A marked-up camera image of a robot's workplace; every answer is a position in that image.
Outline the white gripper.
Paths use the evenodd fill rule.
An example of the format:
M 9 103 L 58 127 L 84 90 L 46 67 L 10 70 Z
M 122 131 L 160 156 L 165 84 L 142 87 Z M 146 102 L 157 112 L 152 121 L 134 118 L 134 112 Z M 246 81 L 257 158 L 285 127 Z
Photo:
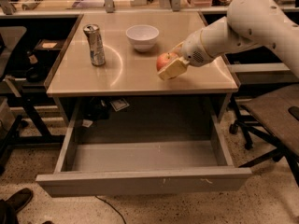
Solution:
M 190 34 L 183 43 L 179 43 L 171 49 L 178 56 L 182 53 L 183 57 L 177 57 L 160 71 L 157 70 L 159 78 L 168 80 L 178 77 L 187 71 L 189 63 L 192 66 L 200 67 L 214 61 L 214 58 L 207 53 L 201 40 L 202 32 L 203 30 L 198 30 Z

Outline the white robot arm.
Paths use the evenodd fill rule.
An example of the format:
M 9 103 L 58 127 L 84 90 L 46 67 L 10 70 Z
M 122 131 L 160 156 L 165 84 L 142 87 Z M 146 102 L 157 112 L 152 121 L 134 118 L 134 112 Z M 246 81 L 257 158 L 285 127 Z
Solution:
M 190 34 L 157 59 L 158 76 L 178 77 L 226 53 L 264 46 L 299 77 L 299 25 L 274 0 L 233 0 L 227 14 Z

